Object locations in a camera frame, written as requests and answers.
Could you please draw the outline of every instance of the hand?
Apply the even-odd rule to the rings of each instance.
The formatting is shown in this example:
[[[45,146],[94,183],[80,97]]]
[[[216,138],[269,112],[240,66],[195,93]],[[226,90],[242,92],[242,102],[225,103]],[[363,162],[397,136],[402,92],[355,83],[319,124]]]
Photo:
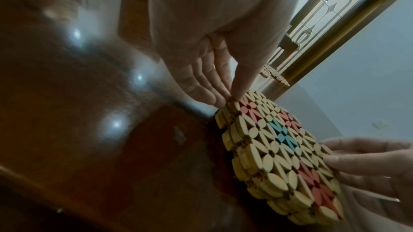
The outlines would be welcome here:
[[[413,226],[413,150],[409,141],[376,138],[336,138],[321,142],[331,150],[358,155],[324,157],[340,171],[342,184],[374,192],[397,201],[373,198],[355,191],[358,203],[380,216]]]
[[[193,99],[240,100],[281,41],[297,0],[149,0],[156,50]],[[229,60],[238,62],[231,83]]]

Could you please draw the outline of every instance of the wall outlet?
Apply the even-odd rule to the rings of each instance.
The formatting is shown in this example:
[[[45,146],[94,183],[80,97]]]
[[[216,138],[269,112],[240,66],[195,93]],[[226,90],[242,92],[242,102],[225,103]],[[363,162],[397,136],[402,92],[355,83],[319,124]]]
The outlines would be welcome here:
[[[381,119],[381,120],[378,120],[378,121],[373,122],[373,126],[375,126],[375,127],[378,128],[378,129],[382,129],[382,128],[388,126],[388,122],[385,121],[385,120],[383,120],[383,119]]]

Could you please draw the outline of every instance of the white wall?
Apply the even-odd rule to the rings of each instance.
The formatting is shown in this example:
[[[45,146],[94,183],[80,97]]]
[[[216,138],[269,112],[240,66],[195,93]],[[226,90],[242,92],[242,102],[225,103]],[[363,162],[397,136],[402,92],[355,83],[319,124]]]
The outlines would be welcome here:
[[[413,140],[413,0],[398,0],[299,84],[343,136]],[[385,119],[381,130],[372,122]]]

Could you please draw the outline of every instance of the fingernail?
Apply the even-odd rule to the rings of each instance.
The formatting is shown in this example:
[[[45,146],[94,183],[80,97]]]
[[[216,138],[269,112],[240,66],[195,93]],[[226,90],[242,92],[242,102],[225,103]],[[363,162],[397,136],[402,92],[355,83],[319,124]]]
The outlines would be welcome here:
[[[324,162],[327,163],[327,165],[330,165],[332,167],[337,166],[338,162],[339,162],[339,157],[337,156],[325,156],[323,158]]]

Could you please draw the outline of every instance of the polished table surface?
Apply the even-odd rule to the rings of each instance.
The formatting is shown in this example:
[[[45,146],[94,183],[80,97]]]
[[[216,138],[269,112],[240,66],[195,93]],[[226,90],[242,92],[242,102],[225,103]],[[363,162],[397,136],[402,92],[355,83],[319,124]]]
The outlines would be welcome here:
[[[147,4],[0,0],[1,176],[114,231],[293,229],[233,178],[216,109],[167,73]]]

